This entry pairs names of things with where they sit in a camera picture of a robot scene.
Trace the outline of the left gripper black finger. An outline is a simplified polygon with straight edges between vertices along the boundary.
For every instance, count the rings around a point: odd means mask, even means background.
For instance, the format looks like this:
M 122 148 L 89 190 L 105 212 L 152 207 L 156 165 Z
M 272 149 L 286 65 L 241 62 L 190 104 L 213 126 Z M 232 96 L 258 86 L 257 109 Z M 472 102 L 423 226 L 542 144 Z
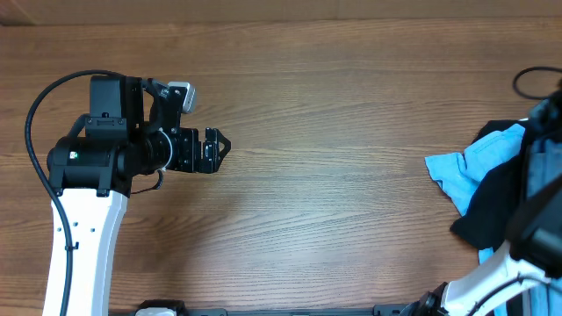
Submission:
M 205 129 L 205 151 L 210 152 L 212 149 L 215 152 L 229 152 L 231 149 L 231 141 L 227 139 L 219 129 L 207 127 Z
M 212 174 L 219 170 L 220 164 L 228 154 L 225 147 L 220 150 L 219 147 L 203 147 L 202 158 L 199 163 L 199 172 Z

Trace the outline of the blue denim jeans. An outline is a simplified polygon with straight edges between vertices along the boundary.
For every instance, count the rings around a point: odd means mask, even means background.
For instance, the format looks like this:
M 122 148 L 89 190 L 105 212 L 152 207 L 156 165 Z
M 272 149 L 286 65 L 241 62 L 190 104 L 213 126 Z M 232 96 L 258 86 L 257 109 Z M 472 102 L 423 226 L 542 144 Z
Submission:
M 545 99 L 531 111 L 529 122 L 539 136 L 529 147 L 528 198 L 561 175 L 561 110 Z M 561 279 L 553 279 L 550 286 L 539 285 L 529 291 L 530 315 L 561 315 L 561 295 L 553 286 L 561 287 Z

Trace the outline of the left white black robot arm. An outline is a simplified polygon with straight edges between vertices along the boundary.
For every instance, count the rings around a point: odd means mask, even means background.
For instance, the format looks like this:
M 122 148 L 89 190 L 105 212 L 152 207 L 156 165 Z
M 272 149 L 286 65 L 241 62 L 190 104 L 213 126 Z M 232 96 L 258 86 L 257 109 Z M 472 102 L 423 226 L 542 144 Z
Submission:
M 205 137 L 181 117 L 196 103 L 188 82 L 87 71 L 90 109 L 47 155 L 53 243 L 45 315 L 106 315 L 117 237 L 136 176 L 168 170 L 212 174 L 230 151 L 216 128 Z

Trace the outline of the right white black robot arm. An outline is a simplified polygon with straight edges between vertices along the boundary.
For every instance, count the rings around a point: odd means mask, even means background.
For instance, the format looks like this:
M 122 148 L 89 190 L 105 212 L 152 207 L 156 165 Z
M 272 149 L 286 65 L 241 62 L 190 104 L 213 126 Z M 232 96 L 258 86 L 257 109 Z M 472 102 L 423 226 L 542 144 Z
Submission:
M 440 285 L 405 307 L 402 315 L 487 315 L 538 285 L 560 293 L 561 179 L 529 198 L 508 222 L 497 251 L 467 276 Z

